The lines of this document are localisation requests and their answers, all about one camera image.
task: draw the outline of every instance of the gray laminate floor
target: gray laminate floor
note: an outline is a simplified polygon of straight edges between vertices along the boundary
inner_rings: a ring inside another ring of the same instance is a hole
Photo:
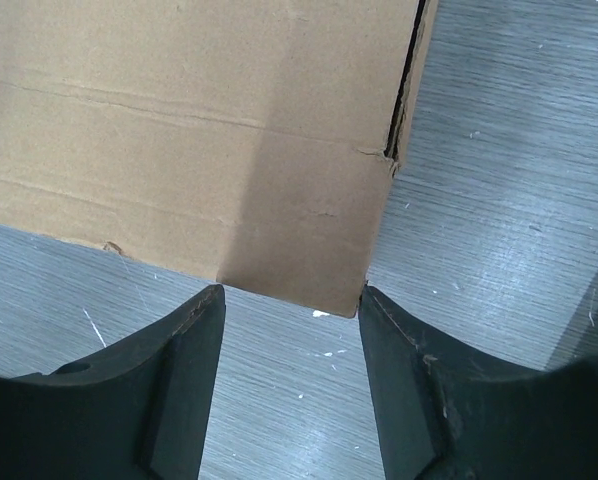
[[[598,1],[441,1],[370,281],[528,366],[598,350]],[[101,348],[84,310],[112,343],[205,284],[0,227],[0,375]],[[356,322],[228,312],[201,478],[381,478]]]

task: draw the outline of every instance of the scuff mark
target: scuff mark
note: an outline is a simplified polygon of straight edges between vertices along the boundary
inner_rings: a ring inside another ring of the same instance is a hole
[[[459,414],[457,408],[454,406],[452,400],[448,401],[446,407],[447,408],[445,409],[445,415],[448,419],[450,434],[452,435],[452,438],[457,440],[458,438],[461,438],[461,435],[463,433],[463,419],[461,418],[461,415]]]
[[[92,318],[90,318],[90,315],[88,314],[88,310],[86,310],[85,308],[82,308],[83,310],[83,314],[86,316],[86,318],[88,319],[88,321],[90,322],[90,325],[92,325],[92,329],[95,331],[95,333],[97,334],[97,337],[99,337],[99,341],[101,342],[101,344],[103,345],[103,348],[106,348],[108,345],[106,345],[106,341],[103,339],[103,337],[101,336],[101,333],[99,333],[99,329],[97,328],[97,325],[95,325],[95,322],[92,321]]]
[[[588,310],[588,320],[590,320],[590,325],[592,325],[593,327],[595,326],[595,320],[594,320],[594,318],[592,318],[592,310],[594,309],[596,294],[597,294],[597,289],[594,288],[592,290],[592,298],[590,299],[590,310]]]
[[[112,250],[112,251],[115,251],[115,252],[117,252],[119,254],[119,258],[121,259],[121,262],[123,263],[123,267],[126,269],[126,273],[128,274],[128,278],[130,280],[132,280],[132,275],[130,273],[130,269],[128,268],[128,264],[126,263],[126,259],[123,258],[126,255],[123,253],[123,250],[121,249],[121,247],[119,245],[117,245],[116,243],[114,243],[114,242],[106,242],[106,245],[103,247],[103,249],[104,250]],[[146,312],[152,313],[152,311],[148,308],[148,304],[146,303],[146,299],[143,298],[143,295],[141,294],[141,290],[139,290],[139,287],[137,286],[136,283],[134,284],[134,286],[135,286],[135,290],[137,290],[137,295],[139,295],[139,300],[141,300],[141,303],[143,304],[143,308],[146,309]]]
[[[426,354],[423,356],[423,363],[428,367],[428,375],[432,373],[432,363],[438,360],[434,355]]]

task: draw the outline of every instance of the cardboard box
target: cardboard box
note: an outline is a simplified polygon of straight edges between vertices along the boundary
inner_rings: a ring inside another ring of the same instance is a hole
[[[436,3],[0,2],[0,223],[352,316]]]

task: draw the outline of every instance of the gray floor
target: gray floor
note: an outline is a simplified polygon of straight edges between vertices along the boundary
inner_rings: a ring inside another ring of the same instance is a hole
[[[598,350],[598,1],[442,0],[370,280],[537,368]],[[49,372],[205,285],[0,227],[0,375]],[[357,324],[228,291],[201,477],[382,477]]]

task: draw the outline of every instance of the black plastic part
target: black plastic part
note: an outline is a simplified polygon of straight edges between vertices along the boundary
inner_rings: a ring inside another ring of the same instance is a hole
[[[195,479],[224,290],[51,375],[0,378],[0,479]]]
[[[388,480],[598,480],[598,355],[527,369],[371,287],[359,323]]]

